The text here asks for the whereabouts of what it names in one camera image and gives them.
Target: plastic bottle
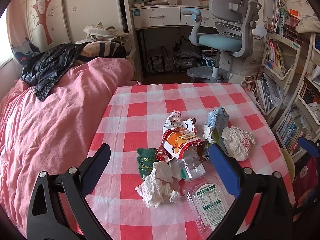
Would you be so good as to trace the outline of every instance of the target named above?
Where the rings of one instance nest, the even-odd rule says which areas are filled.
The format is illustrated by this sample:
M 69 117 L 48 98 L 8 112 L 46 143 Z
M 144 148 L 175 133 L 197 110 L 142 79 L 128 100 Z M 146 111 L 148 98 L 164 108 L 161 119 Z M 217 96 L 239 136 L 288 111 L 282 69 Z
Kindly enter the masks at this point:
M 183 159 L 178 160 L 178 165 L 185 179 L 183 194 L 196 218 L 200 236 L 207 239 L 229 208 L 220 182 L 215 176 L 206 173 L 199 161 L 196 147 L 185 151 Z

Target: desk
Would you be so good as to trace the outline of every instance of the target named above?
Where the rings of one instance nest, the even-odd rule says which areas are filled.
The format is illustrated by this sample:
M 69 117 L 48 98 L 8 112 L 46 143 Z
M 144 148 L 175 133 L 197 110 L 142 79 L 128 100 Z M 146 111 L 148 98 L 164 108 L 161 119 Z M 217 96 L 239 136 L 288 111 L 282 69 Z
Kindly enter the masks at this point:
M 206 122 L 209 111 L 219 106 L 229 114 L 229 125 L 239 126 L 254 135 L 256 144 L 249 158 L 240 165 L 260 174 L 279 171 L 291 203 L 295 202 L 278 143 L 240 85 L 194 83 L 118 87 L 88 153 L 88 157 L 93 156 L 102 143 L 107 143 L 111 159 L 94 192 L 86 197 L 93 213 L 113 239 L 201 240 L 185 197 L 182 203 L 161 203 L 157 209 L 146 207 L 134 190 L 143 182 L 138 173 L 136 150 L 160 146 L 163 124 L 173 110 L 181 111 L 184 120 L 196 118 L 197 127 Z M 216 174 L 209 163 L 204 163 L 204 167 L 207 172 Z M 175 181 L 172 189 L 180 191 L 183 184 L 183 181 Z M 253 199 L 244 228 L 250 224 L 258 198 Z
M 155 5 L 155 6 L 144 6 L 144 7 L 132 9 L 134 28 L 137 31 L 137 42 L 139 46 L 143 77 L 146 76 L 146 70 L 145 70 L 146 46 L 145 46 L 143 30 L 150 29 L 150 28 L 161 28 L 161 27 L 180 28 L 181 26 L 193 26 L 194 21 L 191 20 L 191 17 L 183 15 L 181 13 L 185 8 L 199 9 L 203 17 L 201 26 L 215 28 L 215 23 L 217 19 L 211 14 L 209 8 L 205 8 L 205 7 L 186 6 L 186 5 Z

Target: desk drawer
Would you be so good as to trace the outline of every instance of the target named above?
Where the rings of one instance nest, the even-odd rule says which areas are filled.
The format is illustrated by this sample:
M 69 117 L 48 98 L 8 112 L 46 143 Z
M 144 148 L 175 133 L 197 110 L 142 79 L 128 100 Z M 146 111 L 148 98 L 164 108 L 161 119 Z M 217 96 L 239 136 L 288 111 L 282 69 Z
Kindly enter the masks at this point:
M 134 27 L 181 25 L 179 7 L 156 7 L 137 9 L 133 12 Z
M 199 9 L 201 11 L 202 15 L 202 23 L 201 26 L 203 27 L 211 27 L 215 28 L 215 22 L 216 22 L 216 17 L 214 17 L 210 10 L 208 9 Z M 191 20 L 191 16 L 183 15 L 181 14 L 181 25 L 191 25 L 194 26 L 195 22 Z

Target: red checkered tablecloth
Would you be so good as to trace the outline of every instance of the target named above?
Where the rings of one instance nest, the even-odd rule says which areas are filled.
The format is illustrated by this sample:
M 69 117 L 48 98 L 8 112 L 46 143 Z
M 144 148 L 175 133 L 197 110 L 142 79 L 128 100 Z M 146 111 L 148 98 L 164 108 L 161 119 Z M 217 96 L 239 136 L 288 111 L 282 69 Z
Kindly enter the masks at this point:
M 255 147 L 249 158 L 240 162 L 241 166 L 268 175 L 279 171 L 290 201 L 294 203 L 290 176 L 278 143 L 240 85 L 194 83 L 119 87 L 105 111 L 88 154 L 88 157 L 93 156 L 102 143 L 107 143 L 111 148 L 111 159 L 94 192 L 86 197 L 114 240 L 201 239 L 184 197 L 182 203 L 165 202 L 157 209 L 146 208 L 134 189 L 143 182 L 138 173 L 136 150 L 160 146 L 162 126 L 173 110 L 180 111 L 182 119 L 196 118 L 197 127 L 207 122 L 207 113 L 219 106 L 229 114 L 229 126 L 239 126 L 255 137 Z M 172 189 L 180 191 L 183 184 L 183 181 L 175 181 Z M 258 201 L 257 195 L 244 226 L 249 225 Z

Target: window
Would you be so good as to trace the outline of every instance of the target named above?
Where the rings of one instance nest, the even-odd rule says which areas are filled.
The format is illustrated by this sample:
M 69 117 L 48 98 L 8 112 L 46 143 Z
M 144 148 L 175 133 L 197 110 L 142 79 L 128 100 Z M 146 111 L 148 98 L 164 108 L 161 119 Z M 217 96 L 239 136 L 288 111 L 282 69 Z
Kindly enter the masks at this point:
M 7 32 L 7 10 L 0 18 L 0 68 L 12 59 L 11 46 Z

